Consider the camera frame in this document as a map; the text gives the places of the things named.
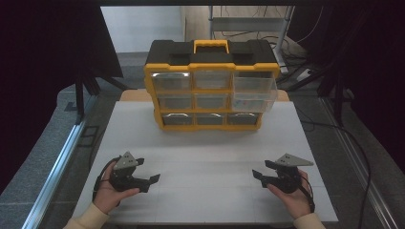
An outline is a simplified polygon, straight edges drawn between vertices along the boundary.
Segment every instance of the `white table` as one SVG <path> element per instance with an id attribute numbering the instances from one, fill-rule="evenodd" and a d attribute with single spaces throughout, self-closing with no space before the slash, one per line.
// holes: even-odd
<path id="1" fill-rule="evenodd" d="M 309 174 L 315 212 L 337 222 L 292 102 L 276 102 L 256 132 L 164 132 L 151 102 L 117 102 L 75 208 L 81 215 L 92 200 L 96 177 L 105 164 L 130 151 L 145 162 L 134 177 L 161 174 L 149 193 L 121 202 L 110 221 L 122 224 L 262 224 L 291 222 L 283 203 L 252 175 L 276 176 L 265 160 L 285 153 L 313 161 Z"/>

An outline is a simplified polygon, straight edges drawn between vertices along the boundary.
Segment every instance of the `black cable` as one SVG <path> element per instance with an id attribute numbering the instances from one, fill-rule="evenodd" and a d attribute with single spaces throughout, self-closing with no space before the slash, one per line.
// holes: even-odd
<path id="1" fill-rule="evenodd" d="M 309 119 L 310 122 L 313 122 L 312 118 L 310 118 L 308 115 L 306 115 L 300 108 L 298 108 L 295 104 L 294 107 L 297 111 L 299 111 L 304 117 L 306 117 L 307 119 Z M 315 124 L 312 124 L 312 129 L 307 131 L 304 129 L 305 132 L 313 132 L 315 130 Z"/>
<path id="2" fill-rule="evenodd" d="M 364 157 L 364 159 L 366 161 L 368 177 L 367 177 L 366 190 L 364 191 L 364 197 L 363 197 L 363 200 L 362 200 L 362 203 L 361 203 L 360 217 L 359 217 L 358 226 L 357 226 L 357 228 L 360 229 L 361 225 L 363 223 L 364 209 L 365 209 L 365 206 L 366 206 L 367 194 L 369 193 L 370 183 L 372 181 L 372 169 L 371 169 L 370 162 L 369 162 L 369 160 L 368 160 L 368 158 L 366 156 L 366 153 L 365 153 L 363 147 L 361 147 L 360 143 L 358 143 L 358 141 L 354 137 L 354 135 L 352 133 L 350 133 L 349 131 L 347 131 L 343 127 L 336 126 L 336 125 L 330 125 L 330 124 L 326 124 L 326 123 L 319 123 L 319 122 L 308 122 L 308 121 L 304 121 L 304 120 L 300 120 L 300 121 L 303 122 L 303 123 L 312 123 L 312 124 L 318 125 L 318 126 L 332 127 L 332 128 L 338 129 L 339 131 L 344 132 L 345 134 L 347 134 L 354 141 L 354 143 L 357 145 L 358 149 L 360 150 L 360 153 Z"/>
<path id="3" fill-rule="evenodd" d="M 103 182 L 104 180 L 102 179 L 104 172 L 107 170 L 108 166 L 110 166 L 111 163 L 113 163 L 114 161 L 119 161 L 119 159 L 121 158 L 121 156 L 119 157 L 115 157 L 113 159 L 111 159 L 110 161 L 108 161 L 108 163 L 104 166 L 104 168 L 101 170 L 100 175 L 98 175 L 96 182 L 95 182 L 95 187 L 93 188 L 93 198 L 92 201 L 95 200 L 99 186 L 100 186 L 100 182 Z"/>
<path id="4" fill-rule="evenodd" d="M 304 179 L 307 182 L 307 184 L 309 186 L 309 190 L 310 190 L 310 196 L 313 197 L 312 186 L 310 185 L 309 181 L 305 177 L 301 176 L 301 178 Z"/>

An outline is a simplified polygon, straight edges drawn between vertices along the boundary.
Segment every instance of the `yellow toolbox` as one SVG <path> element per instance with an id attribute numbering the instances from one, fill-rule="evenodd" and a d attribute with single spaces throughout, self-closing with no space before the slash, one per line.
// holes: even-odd
<path id="1" fill-rule="evenodd" d="M 257 130 L 277 98 L 280 67 L 266 40 L 155 40 L 144 66 L 163 130 Z"/>

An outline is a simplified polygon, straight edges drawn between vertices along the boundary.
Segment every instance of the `gray floor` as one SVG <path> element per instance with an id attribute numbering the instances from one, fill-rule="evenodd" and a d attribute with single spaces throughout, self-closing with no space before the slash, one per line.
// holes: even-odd
<path id="1" fill-rule="evenodd" d="M 141 66 L 145 55 L 146 53 L 120 53 L 118 57 L 124 78 L 119 78 L 118 81 L 130 87 L 144 88 Z M 293 78 L 279 85 L 279 88 L 294 83 Z M 71 157 L 68 169 L 59 183 L 40 228 L 61 228 L 72 215 L 114 104 L 119 100 L 121 90 L 102 79 L 97 81 L 102 89 L 101 94 L 94 108 L 87 114 L 90 118 L 86 123 L 86 130 Z M 330 123 L 328 110 L 316 95 L 318 84 L 319 82 L 313 82 L 288 95 L 297 107 L 297 113 L 302 120 Z M 59 94 L 58 106 L 52 120 L 24 165 L 0 197 L 0 228 L 21 228 L 24 224 L 65 139 L 73 128 L 75 111 L 67 109 L 72 104 L 75 104 L 75 87 L 69 87 Z M 364 147 L 372 165 L 373 182 L 391 209 L 398 228 L 405 228 L 403 218 L 405 210 L 402 207 L 405 203 L 404 175 L 384 148 L 358 120 L 351 110 L 350 102 L 343 106 L 343 123 Z M 327 228 L 356 228 L 364 189 L 348 160 L 344 145 L 338 140 L 337 132 L 333 128 L 310 124 L 303 124 L 303 128 L 306 130 L 309 145 L 339 218 L 338 224 L 327 225 Z M 110 224 L 104 227 L 116 228 Z M 383 228 L 369 202 L 366 205 L 363 228 Z"/>

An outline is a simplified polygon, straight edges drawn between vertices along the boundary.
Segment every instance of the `black stand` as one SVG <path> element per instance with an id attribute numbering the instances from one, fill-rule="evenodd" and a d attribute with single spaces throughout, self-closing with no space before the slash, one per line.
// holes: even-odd
<path id="1" fill-rule="evenodd" d="M 361 27 L 366 22 L 368 16 L 370 15 L 371 11 L 375 6 L 375 2 L 373 1 L 370 5 L 364 5 L 361 8 L 361 12 L 358 14 L 358 17 L 353 20 L 353 26 L 348 32 L 346 39 L 343 41 L 341 48 L 338 50 L 335 58 L 328 64 L 324 69 L 322 69 L 318 73 L 314 73 L 311 76 L 301 80 L 300 82 L 286 88 L 286 92 L 295 91 L 310 82 L 318 79 L 321 76 L 325 76 L 322 80 L 321 84 L 318 87 L 318 95 L 319 96 L 328 96 L 333 88 L 335 88 L 335 95 L 334 95 L 334 116 L 336 121 L 339 125 L 342 125 L 342 103 L 343 103 L 343 73 L 342 73 L 342 65 L 343 61 L 345 60 L 345 56 L 354 40 L 357 36 L 358 32 L 360 31 Z"/>
<path id="2" fill-rule="evenodd" d="M 99 75 L 100 78 L 104 79 L 108 83 L 116 86 L 117 88 L 125 91 L 129 90 L 128 86 L 116 81 L 114 78 L 103 75 L 103 73 L 91 69 L 90 71 L 81 71 L 78 73 L 75 81 L 75 93 L 76 93 L 76 106 L 77 106 L 77 118 L 75 125 L 80 124 L 84 117 L 84 96 L 83 96 L 83 85 L 90 95 L 99 95 L 100 87 L 93 75 Z"/>

